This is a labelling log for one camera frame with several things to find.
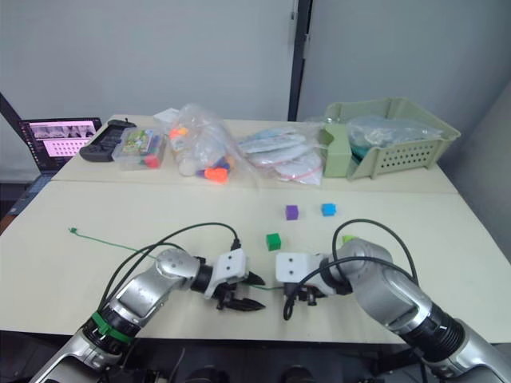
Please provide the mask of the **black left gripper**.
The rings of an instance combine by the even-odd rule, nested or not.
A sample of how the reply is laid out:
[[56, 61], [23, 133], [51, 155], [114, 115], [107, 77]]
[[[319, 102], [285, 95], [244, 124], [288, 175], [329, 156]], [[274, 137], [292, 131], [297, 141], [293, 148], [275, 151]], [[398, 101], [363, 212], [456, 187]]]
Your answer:
[[[246, 283], [250, 286], [264, 286], [265, 281], [253, 272], [249, 272], [246, 277]], [[242, 312], [252, 312], [262, 310], [265, 305], [250, 298], [238, 299], [236, 297], [237, 284], [221, 283], [214, 292], [214, 298], [217, 300], [216, 308], [218, 310], [236, 310]]]

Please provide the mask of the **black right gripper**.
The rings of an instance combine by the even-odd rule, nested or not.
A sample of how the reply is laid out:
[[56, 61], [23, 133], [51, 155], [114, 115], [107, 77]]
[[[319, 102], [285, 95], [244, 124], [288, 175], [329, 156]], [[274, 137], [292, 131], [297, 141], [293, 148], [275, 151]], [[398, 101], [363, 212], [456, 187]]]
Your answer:
[[286, 297], [283, 306], [283, 320], [288, 321], [293, 315], [295, 301], [305, 302], [309, 306], [317, 306], [320, 292], [316, 287], [300, 285], [297, 282], [285, 282], [283, 292]]

